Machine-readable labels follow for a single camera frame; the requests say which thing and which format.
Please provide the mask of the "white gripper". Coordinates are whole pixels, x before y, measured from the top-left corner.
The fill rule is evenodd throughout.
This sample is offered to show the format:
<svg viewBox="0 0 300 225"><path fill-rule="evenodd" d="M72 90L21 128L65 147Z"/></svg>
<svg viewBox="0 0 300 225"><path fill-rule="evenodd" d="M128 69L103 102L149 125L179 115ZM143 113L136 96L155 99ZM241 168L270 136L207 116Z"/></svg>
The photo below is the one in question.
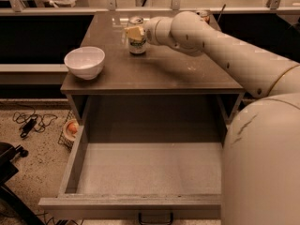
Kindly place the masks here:
<svg viewBox="0 0 300 225"><path fill-rule="evenodd" d="M142 41L145 32L149 44L170 46L173 44L171 37L172 20L169 17L155 17L146 22L143 27L139 25L126 27L125 33L130 39Z"/></svg>

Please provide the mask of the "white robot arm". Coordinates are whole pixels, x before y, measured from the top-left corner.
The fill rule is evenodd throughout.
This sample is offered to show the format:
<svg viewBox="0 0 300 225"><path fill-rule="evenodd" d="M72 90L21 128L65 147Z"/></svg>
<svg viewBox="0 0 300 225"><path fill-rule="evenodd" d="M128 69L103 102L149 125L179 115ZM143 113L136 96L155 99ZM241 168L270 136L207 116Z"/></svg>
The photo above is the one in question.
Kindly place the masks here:
<svg viewBox="0 0 300 225"><path fill-rule="evenodd" d="M300 66L180 12L125 29L188 55L205 53L254 97L222 152L222 225L300 225Z"/></svg>

